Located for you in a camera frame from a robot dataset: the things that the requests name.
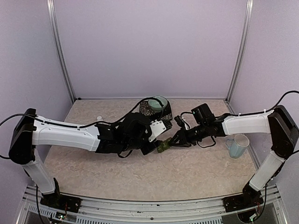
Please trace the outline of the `green three-compartment pill box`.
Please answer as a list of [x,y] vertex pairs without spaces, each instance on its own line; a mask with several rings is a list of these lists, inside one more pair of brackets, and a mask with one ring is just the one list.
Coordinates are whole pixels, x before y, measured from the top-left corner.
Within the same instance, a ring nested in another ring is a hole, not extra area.
[[168,150],[170,148],[169,141],[170,139],[162,141],[161,144],[157,147],[157,152],[162,153]]

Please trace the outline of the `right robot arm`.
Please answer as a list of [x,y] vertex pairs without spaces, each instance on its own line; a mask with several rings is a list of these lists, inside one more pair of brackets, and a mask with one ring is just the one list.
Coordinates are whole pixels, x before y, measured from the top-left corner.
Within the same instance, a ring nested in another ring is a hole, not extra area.
[[283,164],[294,154],[299,140],[299,127],[283,105],[249,114],[225,113],[216,117],[208,104],[201,104],[191,110],[197,123],[186,129],[180,116],[175,121],[180,129],[169,141],[171,147],[191,147],[207,137],[228,137],[237,135],[268,136],[271,149],[256,173],[242,189],[239,203],[249,207],[257,200],[261,189],[273,178]]

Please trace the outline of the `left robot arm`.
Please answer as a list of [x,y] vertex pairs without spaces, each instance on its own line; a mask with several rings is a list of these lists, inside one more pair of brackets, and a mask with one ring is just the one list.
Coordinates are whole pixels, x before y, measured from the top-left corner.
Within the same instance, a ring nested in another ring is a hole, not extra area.
[[43,199],[57,208],[65,204],[65,196],[60,193],[57,180],[45,170],[35,151],[36,146],[74,147],[119,157],[123,152],[131,154],[133,150],[140,150],[147,155],[161,145],[157,137],[172,128],[168,120],[151,121],[139,112],[130,112],[118,122],[96,121],[88,125],[37,116],[33,108],[19,116],[21,119],[13,131],[9,159],[22,165],[40,189]]

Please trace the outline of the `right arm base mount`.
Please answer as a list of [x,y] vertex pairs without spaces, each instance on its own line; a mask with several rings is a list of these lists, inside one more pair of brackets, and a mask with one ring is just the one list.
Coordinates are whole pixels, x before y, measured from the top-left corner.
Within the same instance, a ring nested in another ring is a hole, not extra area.
[[264,203],[261,191],[253,189],[249,182],[243,187],[241,194],[227,196],[222,201],[226,212],[243,210]]

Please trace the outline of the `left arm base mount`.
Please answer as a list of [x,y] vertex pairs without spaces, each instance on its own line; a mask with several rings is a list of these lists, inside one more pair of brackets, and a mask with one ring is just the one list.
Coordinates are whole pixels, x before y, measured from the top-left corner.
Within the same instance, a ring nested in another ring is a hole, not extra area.
[[54,184],[54,192],[51,194],[42,194],[40,203],[51,208],[64,210],[65,212],[78,213],[81,199],[79,197],[61,194],[59,184],[55,178]]

